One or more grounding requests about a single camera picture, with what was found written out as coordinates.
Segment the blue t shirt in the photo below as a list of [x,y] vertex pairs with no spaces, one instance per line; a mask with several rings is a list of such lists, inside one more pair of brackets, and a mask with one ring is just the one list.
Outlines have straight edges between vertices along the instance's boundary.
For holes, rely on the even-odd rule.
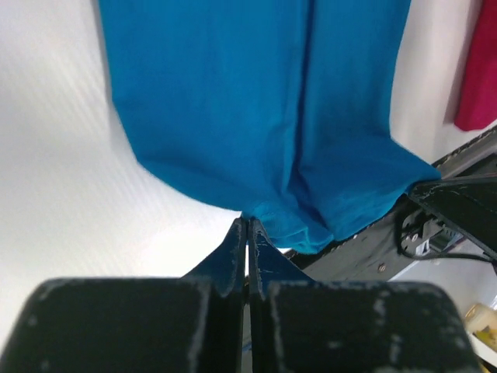
[[113,105],[147,171],[316,253],[439,172],[390,134],[407,1],[101,1]]

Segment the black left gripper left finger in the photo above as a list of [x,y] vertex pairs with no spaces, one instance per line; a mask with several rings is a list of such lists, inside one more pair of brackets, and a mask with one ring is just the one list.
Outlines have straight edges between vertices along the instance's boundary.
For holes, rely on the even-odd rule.
[[222,243],[183,279],[200,292],[190,344],[191,372],[240,372],[247,222],[236,218]]

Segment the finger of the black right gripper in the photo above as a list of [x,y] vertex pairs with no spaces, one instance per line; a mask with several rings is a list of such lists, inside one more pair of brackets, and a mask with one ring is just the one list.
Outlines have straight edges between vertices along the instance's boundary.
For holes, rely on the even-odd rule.
[[464,176],[415,185],[409,198],[496,263],[496,175]]

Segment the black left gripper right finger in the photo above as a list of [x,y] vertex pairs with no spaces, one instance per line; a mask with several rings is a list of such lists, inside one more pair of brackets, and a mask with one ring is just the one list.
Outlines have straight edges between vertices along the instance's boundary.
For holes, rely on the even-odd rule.
[[255,218],[248,221],[247,239],[252,370],[278,372],[283,348],[272,294],[283,282],[307,284],[311,278],[270,242],[262,223]]

